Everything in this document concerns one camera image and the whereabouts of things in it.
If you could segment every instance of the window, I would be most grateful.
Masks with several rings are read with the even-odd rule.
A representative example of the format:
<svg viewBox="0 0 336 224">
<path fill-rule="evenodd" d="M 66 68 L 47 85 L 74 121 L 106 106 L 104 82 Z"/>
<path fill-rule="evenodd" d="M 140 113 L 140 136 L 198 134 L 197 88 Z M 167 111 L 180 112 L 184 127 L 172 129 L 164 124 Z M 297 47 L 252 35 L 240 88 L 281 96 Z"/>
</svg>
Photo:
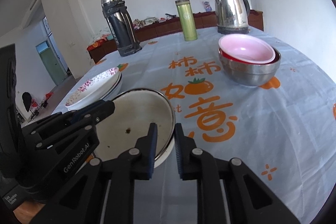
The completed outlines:
<svg viewBox="0 0 336 224">
<path fill-rule="evenodd" d="M 47 49 L 47 48 L 49 48 L 49 45 L 48 45 L 48 43 L 45 41 L 45 42 L 43 42 L 43 43 L 41 43 L 41 44 L 38 44 L 37 46 L 36 46 L 36 49 L 37 49 L 37 52 L 38 53 L 41 53 L 42 51 L 44 51 L 45 49 Z"/>
<path fill-rule="evenodd" d="M 51 35 L 51 30 L 49 28 L 49 24 L 48 24 L 48 21 L 47 21 L 46 17 L 43 18 L 43 23 L 44 23 L 45 29 L 47 31 L 47 34 L 50 36 Z"/>
</svg>

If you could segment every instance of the green door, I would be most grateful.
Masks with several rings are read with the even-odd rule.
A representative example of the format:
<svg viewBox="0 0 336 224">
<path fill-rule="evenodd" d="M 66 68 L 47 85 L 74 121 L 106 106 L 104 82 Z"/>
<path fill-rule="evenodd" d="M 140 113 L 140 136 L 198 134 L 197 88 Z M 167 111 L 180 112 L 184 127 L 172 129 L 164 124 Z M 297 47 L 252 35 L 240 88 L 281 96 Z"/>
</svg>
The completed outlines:
<svg viewBox="0 0 336 224">
<path fill-rule="evenodd" d="M 53 50 L 45 41 L 36 46 L 36 49 L 41 57 L 41 60 L 47 69 L 50 77 L 55 82 L 56 85 L 62 83 L 62 81 L 67 77 L 63 72 Z"/>
</svg>

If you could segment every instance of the stacked bowl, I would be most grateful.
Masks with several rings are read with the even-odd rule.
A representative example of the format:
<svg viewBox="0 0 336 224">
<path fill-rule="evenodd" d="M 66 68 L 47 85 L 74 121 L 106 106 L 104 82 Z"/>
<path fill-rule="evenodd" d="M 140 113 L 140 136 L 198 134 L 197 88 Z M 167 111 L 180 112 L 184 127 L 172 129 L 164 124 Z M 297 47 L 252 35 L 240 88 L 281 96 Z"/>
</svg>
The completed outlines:
<svg viewBox="0 0 336 224">
<path fill-rule="evenodd" d="M 98 100 L 111 100 L 119 94 L 122 75 L 118 67 L 110 68 L 87 80 L 65 103 L 68 110 L 78 110 Z"/>
<path fill-rule="evenodd" d="M 229 34 L 219 40 L 218 56 L 233 81 L 260 86 L 280 67 L 281 54 L 265 41 L 245 34 Z"/>
</svg>

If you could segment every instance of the orange chinese character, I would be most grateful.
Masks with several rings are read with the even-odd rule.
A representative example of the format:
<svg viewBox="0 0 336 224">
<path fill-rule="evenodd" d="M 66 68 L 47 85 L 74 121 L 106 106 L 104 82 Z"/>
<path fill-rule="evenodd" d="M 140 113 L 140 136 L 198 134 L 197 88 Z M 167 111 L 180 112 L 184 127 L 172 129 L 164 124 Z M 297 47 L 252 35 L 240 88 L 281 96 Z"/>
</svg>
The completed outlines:
<svg viewBox="0 0 336 224">
<path fill-rule="evenodd" d="M 176 68 L 176 66 L 181 66 L 181 64 L 179 64 L 179 62 L 178 61 L 172 61 L 170 64 L 169 64 L 169 67 L 168 67 L 168 69 L 175 69 Z"/>
<path fill-rule="evenodd" d="M 193 69 L 193 68 L 189 68 L 188 70 L 185 71 L 186 75 L 185 76 L 194 76 L 198 74 L 197 68 Z"/>
<path fill-rule="evenodd" d="M 179 60 L 179 64 L 184 63 L 185 67 L 189 67 L 189 61 L 190 61 L 190 65 L 194 65 L 197 63 L 197 59 L 194 58 L 193 56 L 190 57 L 184 57 L 182 59 Z"/>
<path fill-rule="evenodd" d="M 211 65 L 211 64 L 215 64 L 216 62 L 215 61 L 212 61 L 212 62 L 204 62 L 203 65 L 201 66 L 198 66 L 198 72 L 200 74 L 203 74 L 203 70 L 205 69 L 207 71 L 208 74 L 212 74 L 212 71 L 211 71 L 211 68 L 214 68 L 215 70 L 214 71 L 220 71 L 221 70 L 221 67 L 220 66 L 217 66 L 217 65 Z"/>
<path fill-rule="evenodd" d="M 177 89 L 177 91 L 171 94 L 170 91 L 174 89 Z M 173 85 L 173 83 L 170 83 L 168 87 L 161 89 L 161 91 L 165 92 L 165 95 L 167 96 L 168 100 L 172 98 L 183 99 L 185 97 L 184 95 L 180 95 L 180 93 L 183 91 L 182 85 Z"/>
<path fill-rule="evenodd" d="M 205 131 L 210 131 L 210 130 L 214 130 L 218 128 L 225 122 L 225 119 L 226 119 L 226 114 L 220 109 L 233 105 L 233 103 L 226 103 L 226 104 L 215 106 L 215 103 L 213 101 L 216 101 L 219 99 L 220 99 L 219 96 L 213 96 L 207 99 L 203 99 L 202 97 L 199 97 L 197 103 L 194 103 L 189 106 L 189 108 L 197 107 L 197 111 L 190 113 L 184 117 L 190 118 L 196 115 L 200 115 L 197 119 L 197 126 L 198 128 L 205 130 Z M 210 103 L 210 105 L 207 108 L 200 107 L 200 105 L 203 105 L 205 103 Z M 237 117 L 231 116 L 229 117 L 229 119 L 236 121 Z M 235 134 L 236 127 L 231 121 L 227 122 L 226 125 L 228 126 L 228 130 L 226 133 L 220 136 L 215 136 L 215 137 L 212 137 L 212 136 L 207 135 L 206 133 L 203 133 L 202 135 L 203 139 L 207 142 L 223 142 L 223 141 L 230 139 Z M 216 131 L 218 133 L 223 133 L 224 129 L 218 128 Z"/>
<path fill-rule="evenodd" d="M 194 58 L 193 56 L 189 56 L 189 57 L 184 57 L 180 60 L 178 60 L 177 62 L 176 61 L 172 61 L 170 64 L 169 64 L 169 67 L 168 69 L 175 69 L 176 66 L 179 66 L 181 67 L 182 66 L 182 63 L 184 63 L 184 66 L 185 67 L 189 67 L 189 65 L 194 65 L 197 63 L 197 59 Z"/>
</svg>

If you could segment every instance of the green water bottle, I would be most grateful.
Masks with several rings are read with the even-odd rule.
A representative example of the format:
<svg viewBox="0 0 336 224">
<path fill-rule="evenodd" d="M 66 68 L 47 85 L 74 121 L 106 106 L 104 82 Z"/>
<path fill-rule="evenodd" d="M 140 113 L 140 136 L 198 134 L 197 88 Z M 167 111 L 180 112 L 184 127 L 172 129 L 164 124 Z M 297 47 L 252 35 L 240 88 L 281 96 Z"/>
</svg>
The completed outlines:
<svg viewBox="0 0 336 224">
<path fill-rule="evenodd" d="M 178 15 L 180 17 L 182 31 L 185 41 L 197 39 L 197 32 L 193 12 L 191 10 L 190 0 L 175 1 Z"/>
</svg>

